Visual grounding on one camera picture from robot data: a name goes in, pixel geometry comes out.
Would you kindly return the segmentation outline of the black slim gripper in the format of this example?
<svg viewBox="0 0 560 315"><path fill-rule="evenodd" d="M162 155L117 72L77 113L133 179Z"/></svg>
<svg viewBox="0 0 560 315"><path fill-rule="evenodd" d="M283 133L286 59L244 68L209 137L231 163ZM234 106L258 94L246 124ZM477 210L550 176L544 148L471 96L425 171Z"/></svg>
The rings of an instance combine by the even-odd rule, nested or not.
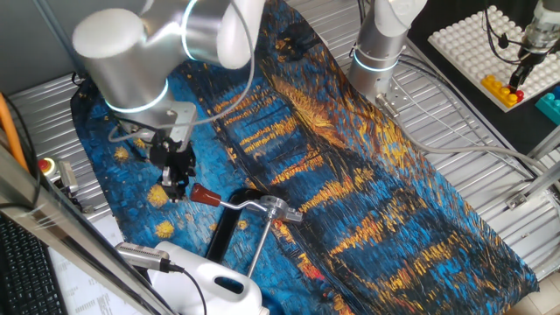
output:
<svg viewBox="0 0 560 315"><path fill-rule="evenodd" d="M521 48L518 52L520 64L511 74L508 85L511 88L518 88L528 78L529 74L536 65L543 62L543 56L539 53L533 53L525 48Z"/></svg>

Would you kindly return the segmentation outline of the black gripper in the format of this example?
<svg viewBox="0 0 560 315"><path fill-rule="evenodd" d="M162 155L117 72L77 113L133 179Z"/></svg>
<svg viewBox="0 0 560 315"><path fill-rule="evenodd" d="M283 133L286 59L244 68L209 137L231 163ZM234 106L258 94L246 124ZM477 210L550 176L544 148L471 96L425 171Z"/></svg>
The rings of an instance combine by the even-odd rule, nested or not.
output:
<svg viewBox="0 0 560 315"><path fill-rule="evenodd" d="M165 139L149 150L149 160L162 170L161 186L171 202L184 200L189 178L194 178L196 156L192 143Z"/></svg>

